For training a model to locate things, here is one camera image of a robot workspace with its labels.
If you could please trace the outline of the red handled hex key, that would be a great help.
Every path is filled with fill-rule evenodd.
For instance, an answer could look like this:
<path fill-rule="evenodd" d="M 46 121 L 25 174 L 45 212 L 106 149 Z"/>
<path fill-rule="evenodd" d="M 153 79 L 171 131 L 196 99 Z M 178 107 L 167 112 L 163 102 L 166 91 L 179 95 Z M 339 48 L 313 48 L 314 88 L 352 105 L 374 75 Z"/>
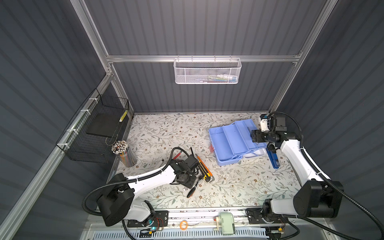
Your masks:
<path fill-rule="evenodd" d="M 182 152 L 179 152 L 175 157 L 173 157 L 173 160 L 175 160 L 177 157 L 181 155 Z"/>

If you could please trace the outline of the mint green device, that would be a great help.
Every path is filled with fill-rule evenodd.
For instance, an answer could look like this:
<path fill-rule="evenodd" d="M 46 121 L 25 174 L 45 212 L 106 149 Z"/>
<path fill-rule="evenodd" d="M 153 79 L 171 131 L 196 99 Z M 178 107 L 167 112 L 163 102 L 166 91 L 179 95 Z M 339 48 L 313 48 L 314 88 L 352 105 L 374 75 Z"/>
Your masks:
<path fill-rule="evenodd" d="M 221 230 L 223 235 L 235 234 L 235 219 L 230 212 L 221 212 L 216 217 L 217 230 Z"/>

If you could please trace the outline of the white blue tool box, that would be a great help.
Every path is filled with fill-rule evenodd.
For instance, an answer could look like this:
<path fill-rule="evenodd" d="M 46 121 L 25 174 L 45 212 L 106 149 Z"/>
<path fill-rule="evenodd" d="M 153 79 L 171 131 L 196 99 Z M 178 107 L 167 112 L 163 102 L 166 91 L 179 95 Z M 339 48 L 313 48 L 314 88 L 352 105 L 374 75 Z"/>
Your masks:
<path fill-rule="evenodd" d="M 241 120 L 222 127 L 209 129 L 211 145 L 219 166 L 236 164 L 243 158 L 267 154 L 266 143 L 254 143 L 252 130 L 257 130 L 253 120 Z"/>

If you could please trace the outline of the yellow black utility knife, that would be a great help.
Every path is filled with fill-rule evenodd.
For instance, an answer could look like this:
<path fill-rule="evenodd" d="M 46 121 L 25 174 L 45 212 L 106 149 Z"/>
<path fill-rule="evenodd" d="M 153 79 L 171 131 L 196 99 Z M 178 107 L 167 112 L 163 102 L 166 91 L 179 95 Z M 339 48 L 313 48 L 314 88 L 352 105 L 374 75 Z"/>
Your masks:
<path fill-rule="evenodd" d="M 214 180 L 215 180 L 215 177 L 210 177 L 208 175 L 208 173 L 206 172 L 206 170 L 203 168 L 202 164 L 200 163 L 200 166 L 201 166 L 201 170 L 203 172 L 203 175 L 204 175 L 204 180 L 207 182 L 207 183 L 212 183 Z"/>

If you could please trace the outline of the black handled screwdriver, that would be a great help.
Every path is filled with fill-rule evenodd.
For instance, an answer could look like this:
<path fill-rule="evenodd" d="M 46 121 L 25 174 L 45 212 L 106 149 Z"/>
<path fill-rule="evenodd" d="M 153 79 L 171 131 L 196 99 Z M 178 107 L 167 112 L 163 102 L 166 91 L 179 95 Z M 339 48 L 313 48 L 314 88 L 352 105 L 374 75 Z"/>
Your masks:
<path fill-rule="evenodd" d="M 194 194 L 194 192 L 196 191 L 196 188 L 197 188 L 199 182 L 200 182 L 202 179 L 203 179 L 203 177 L 202 177 L 202 176 L 199 176 L 199 178 L 198 178 L 198 180 L 196 181 L 195 185 L 194 185 L 193 188 L 189 191 L 189 193 L 188 193 L 188 195 L 187 195 L 187 198 L 190 198 L 190 197 Z"/>

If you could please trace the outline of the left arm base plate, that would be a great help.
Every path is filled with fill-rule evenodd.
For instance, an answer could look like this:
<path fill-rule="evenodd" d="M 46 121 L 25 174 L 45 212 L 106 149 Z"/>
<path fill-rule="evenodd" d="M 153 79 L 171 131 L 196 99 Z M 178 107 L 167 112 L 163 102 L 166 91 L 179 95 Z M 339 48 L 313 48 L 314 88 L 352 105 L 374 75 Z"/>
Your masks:
<path fill-rule="evenodd" d="M 128 220 L 126 225 L 128 228 L 166 227 L 168 225 L 168 220 L 169 211 L 154 211 L 143 221 Z"/>

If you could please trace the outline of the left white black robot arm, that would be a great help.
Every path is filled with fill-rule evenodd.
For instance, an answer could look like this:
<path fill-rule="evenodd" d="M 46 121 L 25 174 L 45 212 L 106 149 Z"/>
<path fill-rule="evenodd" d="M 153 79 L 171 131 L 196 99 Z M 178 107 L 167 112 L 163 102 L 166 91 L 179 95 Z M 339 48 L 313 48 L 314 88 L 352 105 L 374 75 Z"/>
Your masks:
<path fill-rule="evenodd" d="M 139 196 L 174 183 L 192 189 L 199 166 L 193 154 L 175 147 L 162 167 L 137 176 L 117 174 L 107 184 L 90 191 L 82 201 L 82 208 L 90 215 L 102 217 L 107 227 L 123 220 L 149 225 L 155 210 L 148 201 L 139 201 Z"/>

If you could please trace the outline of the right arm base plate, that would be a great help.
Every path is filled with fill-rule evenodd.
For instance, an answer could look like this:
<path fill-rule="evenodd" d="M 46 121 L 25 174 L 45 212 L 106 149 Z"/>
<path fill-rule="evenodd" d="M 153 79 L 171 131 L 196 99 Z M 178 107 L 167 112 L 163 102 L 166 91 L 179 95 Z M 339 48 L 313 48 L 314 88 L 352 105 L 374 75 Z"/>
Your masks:
<path fill-rule="evenodd" d="M 288 223 L 282 217 L 263 212 L 262 208 L 247 208 L 245 214 L 250 224 L 282 224 L 283 226 Z"/>

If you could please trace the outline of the yellow green marker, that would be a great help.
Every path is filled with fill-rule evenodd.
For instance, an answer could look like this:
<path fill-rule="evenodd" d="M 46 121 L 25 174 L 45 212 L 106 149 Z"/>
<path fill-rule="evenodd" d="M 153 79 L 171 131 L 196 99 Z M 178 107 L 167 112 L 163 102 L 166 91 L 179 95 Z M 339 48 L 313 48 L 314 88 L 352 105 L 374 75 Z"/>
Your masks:
<path fill-rule="evenodd" d="M 120 119 L 119 119 L 119 122 L 120 122 L 120 123 L 124 121 L 124 119 L 125 119 L 125 117 L 127 116 L 127 114 L 128 114 L 128 111 L 125 111 L 125 112 L 122 114 L 122 116 L 121 116 Z"/>

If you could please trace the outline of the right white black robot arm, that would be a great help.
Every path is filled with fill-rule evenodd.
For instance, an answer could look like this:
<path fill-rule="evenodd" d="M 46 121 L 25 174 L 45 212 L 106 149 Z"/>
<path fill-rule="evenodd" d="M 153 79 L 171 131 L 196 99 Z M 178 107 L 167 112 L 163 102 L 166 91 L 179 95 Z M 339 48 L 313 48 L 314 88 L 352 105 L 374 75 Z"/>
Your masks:
<path fill-rule="evenodd" d="M 367 208 L 345 193 L 343 185 L 333 181 L 326 175 L 308 154 L 304 147 L 304 135 L 299 123 L 283 112 L 272 112 L 260 115 L 260 128 L 252 130 L 251 139 L 254 143 L 266 143 L 271 151 L 281 150 L 288 157 L 295 171 L 301 188 L 291 199 L 266 199 L 255 211 L 257 217 L 266 224 L 282 220 L 293 227 L 296 232 L 287 236 L 291 239 L 300 233 L 300 229 L 290 222 L 290 218 L 304 220 L 335 236 L 345 240 L 352 237 L 342 234 L 316 222 L 315 218 L 334 219 L 337 217 L 342 199 L 346 199 L 384 232 L 383 223 Z"/>

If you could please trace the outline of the orange pencil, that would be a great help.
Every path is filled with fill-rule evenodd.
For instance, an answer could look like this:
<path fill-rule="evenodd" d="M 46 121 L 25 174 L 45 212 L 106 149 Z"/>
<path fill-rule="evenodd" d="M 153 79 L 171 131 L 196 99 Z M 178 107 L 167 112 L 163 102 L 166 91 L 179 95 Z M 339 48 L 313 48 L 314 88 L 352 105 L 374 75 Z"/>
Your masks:
<path fill-rule="evenodd" d="M 213 177 L 213 174 L 211 173 L 211 171 L 208 169 L 208 167 L 205 165 L 205 163 L 202 161 L 202 159 L 196 154 L 196 157 L 198 158 L 199 162 L 202 164 L 203 168 L 206 170 L 206 172 L 208 173 L 208 175 L 210 177 Z"/>

